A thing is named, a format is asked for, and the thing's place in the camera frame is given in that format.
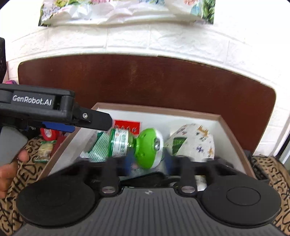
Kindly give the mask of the person's left hand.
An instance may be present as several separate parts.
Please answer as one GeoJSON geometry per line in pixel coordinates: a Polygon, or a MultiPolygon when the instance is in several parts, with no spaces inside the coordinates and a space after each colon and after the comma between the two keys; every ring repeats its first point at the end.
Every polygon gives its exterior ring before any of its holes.
{"type": "Polygon", "coordinates": [[[1,166],[0,172],[0,191],[1,199],[4,199],[8,193],[8,189],[16,177],[18,171],[18,160],[21,162],[29,161],[29,155],[26,150],[22,149],[10,164],[1,166]]]}

